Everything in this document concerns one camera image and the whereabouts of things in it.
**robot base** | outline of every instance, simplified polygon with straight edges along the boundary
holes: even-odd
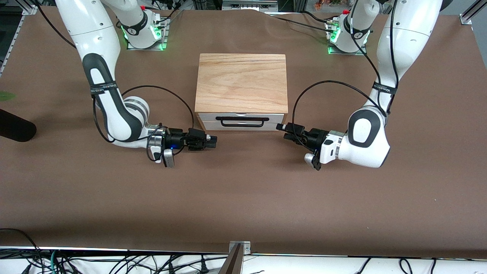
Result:
[[[169,23],[171,22],[171,19],[167,19],[164,22],[160,23],[160,30],[154,30],[155,35],[160,36],[161,39],[159,39],[154,45],[145,48],[145,49],[140,49],[132,46],[125,38],[125,42],[127,43],[127,50],[150,50],[150,51],[162,51],[165,50],[167,45],[168,45],[168,35],[169,35]]]
[[[331,42],[331,39],[338,36],[341,32],[338,22],[338,17],[333,18],[333,20],[328,20],[325,24],[325,29],[333,30],[333,33],[327,33],[326,39],[328,40],[328,54],[340,54],[340,55],[364,55],[361,51],[357,50],[356,52],[344,52],[338,49],[338,47]],[[362,50],[365,54],[367,54],[367,48],[365,44],[362,46]]]

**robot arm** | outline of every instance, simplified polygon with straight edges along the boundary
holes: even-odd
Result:
[[[357,0],[355,2],[357,6],[355,9],[358,13],[354,14],[353,24],[349,29],[366,30],[359,32],[361,35],[355,36],[359,46],[366,40],[370,24],[377,16],[374,1]],[[401,79],[412,66],[426,45],[438,18],[441,4],[442,0],[396,1],[393,22],[393,54],[398,79]],[[344,22],[351,22],[349,16],[350,14],[340,16],[340,26],[343,26]],[[359,27],[355,25],[357,21],[360,22]],[[304,127],[295,125],[297,129],[295,136],[292,124],[277,126],[278,130],[287,132],[284,138],[299,143],[298,138],[314,151],[305,156],[305,161],[315,169],[319,170],[321,164],[335,159],[347,160],[357,165],[373,168],[382,166],[386,160],[390,145],[385,135],[387,117],[383,112],[391,103],[397,84],[391,56],[390,22],[391,16],[385,24],[377,48],[380,81],[378,78],[375,80],[370,94],[370,99],[380,106],[382,111],[368,100],[350,116],[346,133],[320,129],[312,129],[307,132]],[[352,40],[352,35],[354,35],[353,31],[352,34],[342,31],[334,44],[343,51],[355,52],[358,48]]]
[[[103,2],[115,12],[132,45],[147,48],[158,40],[153,31],[155,15],[149,10],[143,11],[136,0]],[[163,160],[169,167],[173,163],[173,148],[188,146],[190,150],[203,150],[216,146],[216,137],[195,129],[183,133],[147,124],[149,105],[139,97],[122,98],[115,81],[120,44],[102,2],[58,0],[56,3],[81,57],[92,98],[103,113],[110,141],[122,147],[148,148],[155,162]]]

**white drawer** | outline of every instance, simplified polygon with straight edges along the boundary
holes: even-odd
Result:
[[[248,125],[248,124],[253,124],[256,125],[255,122],[247,122],[247,123],[242,123],[240,125]],[[276,126],[278,123],[269,123],[265,122],[263,126],[261,127],[232,127],[232,126],[222,126],[220,121],[215,121],[215,122],[203,122],[203,125],[205,127],[205,130],[233,130],[233,131],[273,131],[276,130]]]
[[[247,114],[247,113],[198,113],[198,116],[200,117],[201,121],[203,122],[218,122],[220,123],[221,119],[217,119],[217,117],[233,117],[235,119],[236,117],[241,117],[242,120],[229,120],[227,121],[224,119],[224,122],[228,123],[234,123],[234,122],[247,122],[245,121],[245,118],[269,118],[269,120],[265,121],[265,123],[282,123],[282,120],[284,119],[284,114]]]

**black cable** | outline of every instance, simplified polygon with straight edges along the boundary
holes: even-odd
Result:
[[[117,273],[118,273],[120,270],[122,270],[122,268],[123,268],[124,266],[127,266],[127,273],[128,273],[128,272],[129,272],[129,271],[132,269],[132,268],[129,268],[129,263],[130,263],[130,262],[132,262],[132,261],[134,261],[134,260],[135,260],[135,259],[137,259],[138,257],[140,257],[140,256],[134,256],[134,258],[132,258],[132,259],[130,259],[130,260],[128,260],[128,261],[126,261],[126,262],[125,262],[125,264],[123,264],[123,265],[122,265],[120,268],[118,268],[118,270],[117,270],[117,271],[115,271],[115,273],[114,273],[114,274],[117,274]],[[134,264],[133,266],[142,266],[142,265],[140,264],[140,262],[142,262],[143,260],[145,260],[145,259],[147,259],[147,258],[149,258],[149,257],[150,257],[150,255],[145,256],[144,258],[140,259],[138,262],[135,262],[135,264]]]
[[[197,273],[196,274],[202,274],[201,270],[197,269],[196,267],[192,266],[192,265],[188,265],[189,267],[191,267],[192,269],[196,270]]]
[[[152,1],[152,2],[154,2],[157,5],[157,7],[161,9],[161,6],[159,6],[159,3],[157,1]]]
[[[360,268],[360,270],[356,274],[362,274],[362,272],[364,271],[365,267],[367,266],[367,264],[370,262],[371,259],[372,259],[371,257],[367,258],[365,263],[362,265],[362,267]]]
[[[27,240],[29,240],[29,242],[32,244],[32,246],[34,247],[34,249],[36,250],[36,253],[37,255],[39,256],[39,260],[40,260],[40,265],[42,266],[41,269],[42,269],[42,273],[44,274],[44,264],[42,263],[42,256],[40,255],[40,248],[39,246],[37,246],[37,244],[34,242],[34,240],[32,240],[32,238],[30,238],[30,236],[25,233],[24,231],[20,230],[20,229],[16,229],[16,228],[0,228],[0,231],[1,230],[5,230],[5,231],[15,231],[15,232],[18,232],[22,235],[24,235],[24,237],[27,238]]]
[[[296,99],[296,102],[294,103],[293,115],[292,115],[292,124],[293,124],[293,134],[294,134],[294,138],[296,138],[296,139],[299,141],[299,143],[300,143],[300,144],[301,144],[303,147],[307,148],[309,151],[314,152],[314,150],[312,150],[312,149],[310,149],[309,147],[305,146],[305,145],[303,144],[303,142],[302,142],[302,141],[301,141],[301,140],[298,138],[298,136],[296,135],[296,128],[295,128],[295,126],[294,126],[294,116],[295,116],[295,114],[296,114],[296,107],[298,106],[298,102],[299,102],[299,100],[301,99],[301,97],[302,97],[302,96],[303,96],[303,95],[304,95],[304,94],[305,94],[305,93],[306,93],[308,90],[310,90],[311,88],[313,88],[314,86],[317,86],[317,85],[319,85],[319,84],[324,84],[324,83],[335,83],[335,84],[340,84],[340,85],[343,85],[343,86],[349,87],[349,88],[351,88],[351,89],[353,89],[353,90],[357,91],[358,93],[362,94],[362,96],[364,96],[365,98],[367,98],[367,100],[369,100],[369,101],[370,101],[370,102],[371,102],[371,103],[372,103],[372,104],[373,104],[373,105],[374,105],[374,106],[375,106],[375,107],[376,107],[376,108],[377,108],[377,109],[378,109],[378,110],[379,110],[379,111],[382,113],[382,115],[383,115],[384,117],[386,117],[386,116],[387,116],[387,115],[386,115],[386,113],[384,112],[384,110],[383,110],[383,109],[381,109],[381,108],[379,107],[379,105],[377,105],[377,103],[376,103],[376,102],[374,102],[372,99],[370,99],[370,97],[369,97],[367,94],[363,93],[363,91],[361,91],[361,90],[357,89],[356,87],[354,87],[354,86],[352,86],[352,85],[349,85],[349,84],[344,83],[344,82],[341,82],[341,81],[335,81],[335,80],[325,80],[325,81],[316,82],[316,83],[312,84],[311,86],[307,87],[307,88],[306,88],[306,89],[305,89],[303,92],[301,92],[301,94],[298,96],[298,98]]]
[[[54,258],[54,265],[56,266],[56,269],[57,269],[57,272],[58,273],[67,274],[67,272],[64,269],[64,267],[60,265],[60,263],[57,261],[56,258]]]
[[[121,259],[120,261],[118,261],[118,263],[117,263],[117,264],[115,264],[115,265],[112,267],[112,269],[110,270],[110,272],[108,272],[108,274],[112,274],[112,272],[115,270],[115,268],[116,268],[116,267],[117,267],[119,264],[121,264],[123,261],[127,262],[127,259],[128,259],[128,258],[129,258],[129,256],[125,256],[123,259]]]
[[[155,263],[155,265],[156,265],[156,268],[155,268],[155,269],[153,269],[153,268],[151,268],[151,267],[148,267],[148,266],[146,266],[146,265],[141,264],[141,262],[142,262],[143,260],[147,259],[148,257],[152,257],[152,259],[154,260],[154,263]],[[156,270],[157,270],[157,263],[156,263],[156,261],[155,261],[155,259],[154,259],[154,255],[148,255],[148,256],[146,256],[146,257],[144,257],[144,258],[140,259],[139,261],[134,262],[134,264],[133,264],[133,265],[131,265],[129,268],[127,268],[127,273],[129,273],[129,272],[130,272],[132,269],[134,269],[134,268],[136,268],[136,267],[142,267],[142,268],[148,269],[148,270],[150,270],[150,272],[151,272],[151,273],[152,273],[152,271],[156,271]]]
[[[51,21],[47,18],[47,16],[44,14],[44,11],[42,10],[42,8],[40,7],[40,3],[38,0],[34,0],[34,4],[37,6],[37,8],[39,9],[40,13],[42,14],[42,17],[44,17],[44,19],[46,19],[47,23],[53,28],[53,30],[64,40],[66,41],[66,43],[70,44],[73,48],[76,48],[76,46],[71,43],[69,40],[67,40],[57,29],[56,27],[54,27],[54,25],[51,23]]]
[[[331,16],[331,17],[328,17],[328,18],[326,18],[326,19],[320,19],[320,18],[316,17],[314,14],[312,14],[312,13],[311,13],[311,12],[309,12],[309,11],[305,11],[305,10],[303,10],[303,11],[300,11],[300,13],[307,14],[307,15],[311,16],[311,17],[312,17],[314,20],[316,20],[316,21],[318,21],[318,22],[322,22],[322,23],[326,23],[326,22],[327,22],[327,20],[331,20],[331,19],[333,19],[333,18],[335,18],[335,17],[338,17],[338,16]]]
[[[181,147],[176,153],[173,154],[173,156],[176,156],[180,154],[183,151],[184,147]]]
[[[369,64],[374,69],[375,75],[377,75],[377,80],[379,81],[379,84],[382,84],[382,82],[380,80],[380,74],[379,74],[379,71],[377,70],[377,67],[374,65],[374,62],[372,62],[372,60],[370,59],[369,55],[367,53],[365,53],[365,51],[362,49],[361,46],[358,45],[357,40],[355,39],[355,36],[353,34],[353,31],[352,31],[354,29],[354,27],[352,25],[353,25],[353,18],[354,18],[355,8],[357,7],[357,3],[358,3],[358,0],[356,0],[355,5],[354,5],[354,8],[352,9],[352,12],[350,14],[350,22],[352,22],[352,24],[350,24],[350,36],[352,37],[352,40],[354,41],[355,46],[357,46],[357,48],[365,56],[365,58],[367,59],[367,61],[369,62]],[[380,110],[382,112],[384,112],[384,109],[380,105],[380,91],[377,91],[377,102],[379,104]]]
[[[162,89],[162,90],[165,90],[165,91],[171,93],[172,95],[176,96],[188,108],[189,113],[191,114],[191,125],[192,125],[191,127],[194,128],[194,126],[195,126],[195,124],[194,124],[194,115],[193,115],[193,111],[191,110],[190,106],[186,103],[186,101],[184,101],[181,97],[179,97],[179,95],[175,94],[174,92],[170,91],[167,88],[163,88],[163,87],[160,87],[160,86],[154,86],[154,85],[141,85],[141,86],[136,86],[136,87],[133,87],[133,88],[130,88],[130,89],[126,90],[124,93],[122,93],[122,96],[124,96],[125,94],[127,94],[128,92],[130,92],[130,91],[132,91],[134,89],[144,88],[144,87],[152,87],[152,88]],[[113,138],[112,136],[110,136],[110,134],[107,132],[107,135],[113,139],[112,141],[110,141],[107,137],[105,137],[105,135],[101,131],[100,125],[98,123],[98,118],[97,118],[97,115],[96,115],[95,97],[93,97],[93,118],[94,118],[94,123],[96,125],[96,129],[98,130],[98,133],[100,133],[100,135],[103,137],[103,139],[106,142],[113,143],[115,141],[119,141],[119,140],[116,140],[115,138]],[[147,139],[147,138],[149,138],[149,136],[140,137],[136,141],[144,140],[144,139]]]
[[[397,74],[397,67],[396,67],[395,59],[394,59],[394,44],[393,44],[393,39],[394,39],[394,37],[393,37],[394,13],[395,13],[396,6],[397,6],[397,0],[394,0],[393,10],[391,11],[391,25],[390,25],[390,29],[389,29],[389,31],[390,31],[389,36],[391,37],[391,39],[390,39],[391,62],[393,64],[394,74],[396,77],[396,86],[395,87],[398,88],[399,87],[399,75]],[[389,101],[389,105],[387,106],[387,113],[391,113],[391,108],[393,106],[394,98],[395,98],[395,94],[392,95],[391,101]]]
[[[436,258],[432,258],[432,259],[433,259],[433,265],[431,266],[430,274],[433,274],[434,267],[436,266]]]
[[[164,22],[164,21],[166,21],[167,19],[171,18],[172,14],[173,14],[173,13],[174,13],[176,10],[178,10],[178,9],[173,9],[173,10],[171,11],[171,13],[170,13],[168,16],[166,16],[166,18],[164,18],[164,19],[162,19],[162,20],[160,20],[160,21],[156,21],[155,23],[156,23],[156,24],[159,24],[159,23]]]
[[[318,27],[315,27],[315,26],[303,24],[303,23],[296,22],[296,21],[292,21],[292,20],[285,19],[285,18],[280,18],[280,17],[275,17],[275,16],[274,16],[274,18],[277,18],[277,19],[280,19],[280,20],[283,20],[283,21],[287,21],[287,22],[291,22],[291,23],[294,23],[294,24],[302,25],[302,26],[305,26],[305,27],[310,27],[310,28],[313,28],[313,29],[322,30],[322,31],[325,31],[325,32],[333,32],[332,30],[329,30],[329,29],[318,28]]]
[[[127,94],[128,92],[134,90],[134,89],[138,89],[138,88],[158,88],[158,89],[162,89],[162,90],[165,90],[169,93],[171,93],[172,95],[176,96],[181,102],[183,102],[183,104],[187,107],[187,109],[189,110],[189,113],[191,114],[191,124],[192,124],[192,128],[194,128],[194,115],[193,115],[193,111],[191,110],[191,108],[189,107],[189,105],[186,103],[186,101],[184,101],[181,97],[179,97],[179,95],[175,94],[174,92],[170,91],[169,89],[167,88],[163,88],[163,87],[160,87],[160,86],[154,86],[154,85],[141,85],[141,86],[136,86],[136,87],[133,87],[133,88],[130,88],[128,90],[126,90],[124,93],[122,93],[122,96],[124,96],[125,94]]]
[[[406,262],[406,264],[408,265],[409,273],[407,273],[406,270],[404,270],[404,268],[402,267],[402,262]],[[404,274],[412,274],[412,268],[411,268],[411,265],[409,264],[408,260],[400,259],[399,260],[399,267],[401,268],[401,270]]]
[[[222,259],[226,259],[226,257],[216,257],[216,258],[208,258],[208,259],[205,259],[205,261],[213,261],[213,260],[222,260]],[[197,263],[200,263],[201,260],[199,261],[195,261],[195,262],[192,262],[192,263],[188,263],[188,264],[184,264],[184,265],[179,265],[179,266],[175,266],[174,267],[174,271],[179,271],[181,270],[182,268],[185,268],[185,267],[189,267],[191,265],[194,265],[194,264],[197,264]]]
[[[151,139],[152,137],[155,137],[155,136],[161,136],[161,137],[164,137],[164,136],[162,136],[161,134],[155,134],[155,133],[156,133],[158,130],[160,130],[160,129],[161,129],[161,128],[163,128],[163,127],[164,127],[164,126],[163,126],[162,124],[159,124],[159,126],[158,126],[156,129],[154,129],[154,131],[152,131],[152,132],[151,132],[151,134],[149,135],[149,137],[147,138],[146,154],[147,154],[147,158],[149,158],[149,160],[151,160],[152,162],[155,162],[155,161],[160,160],[160,159],[161,159],[161,157],[162,157],[162,153],[163,153],[163,151],[161,151],[161,154],[159,155],[159,157],[158,157],[157,159],[152,159],[152,158],[150,157],[150,154],[149,154],[149,143],[150,143],[150,139]]]
[[[354,18],[355,8],[357,7],[357,3],[358,3],[358,0],[356,0],[354,8],[352,9],[352,12],[350,14],[350,22],[352,22],[352,24],[353,24],[353,18]],[[352,40],[354,41],[355,46],[357,46],[357,48],[360,50],[360,52],[365,56],[365,58],[367,58],[367,61],[369,61],[370,65],[372,66],[372,68],[375,71],[375,74],[377,75],[377,79],[379,81],[379,84],[381,84],[379,71],[377,70],[377,68],[374,65],[374,63],[372,62],[372,60],[369,58],[369,55],[367,53],[365,53],[364,50],[362,49],[362,47],[360,47],[358,45],[357,40],[355,39],[355,36],[353,34],[353,29],[354,29],[354,27],[352,25],[350,25],[350,36],[352,37]]]
[[[29,274],[29,271],[30,271],[30,269],[31,269],[31,268],[32,268],[32,265],[30,265],[30,264],[29,264],[29,265],[28,265],[28,266],[27,266],[27,267],[24,269],[24,271],[22,271],[22,273],[21,273],[21,274]]]
[[[152,260],[154,261],[155,268],[157,269],[157,262],[156,262],[154,256],[152,256]]]
[[[84,261],[84,262],[93,262],[93,263],[114,263],[120,262],[119,259],[85,259],[85,258],[69,258],[70,261]]]
[[[62,258],[66,261],[66,263],[68,263],[68,265],[71,267],[71,269],[73,270],[74,273],[83,274],[81,271],[78,270],[78,268],[76,268],[76,266],[74,266],[71,263],[70,259],[67,256],[63,256]]]
[[[174,271],[174,266],[172,265],[172,262],[169,263],[169,274],[175,274],[176,272]]]
[[[396,77],[396,85],[395,87],[398,88],[399,87],[399,75],[397,74],[397,68],[396,68],[396,65],[395,65],[395,59],[394,59],[394,36],[393,36],[393,27],[394,27],[394,13],[395,13],[395,9],[396,9],[396,6],[397,6],[397,0],[394,0],[394,7],[393,7],[393,10],[392,10],[392,13],[391,13],[391,27],[389,29],[390,31],[390,43],[391,43],[391,61],[393,63],[393,69],[394,69],[394,74],[395,74],[395,77]]]
[[[172,263],[175,259],[182,257],[182,255],[171,255],[169,259],[159,268],[157,269],[154,274],[159,274],[164,271],[168,271],[168,269],[164,269],[169,263]]]
[[[107,137],[105,137],[105,135],[103,134],[103,132],[101,131],[101,128],[100,128],[100,125],[98,124],[98,117],[96,116],[96,99],[95,97],[93,97],[93,119],[94,119],[94,124],[96,126],[96,129],[98,130],[98,133],[100,133],[100,135],[103,137],[103,139],[105,141],[107,141],[108,143],[113,143],[115,142],[115,139],[113,140],[108,140]]]

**wooden lid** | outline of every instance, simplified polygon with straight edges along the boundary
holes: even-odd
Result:
[[[200,54],[195,112],[287,113],[286,55]]]

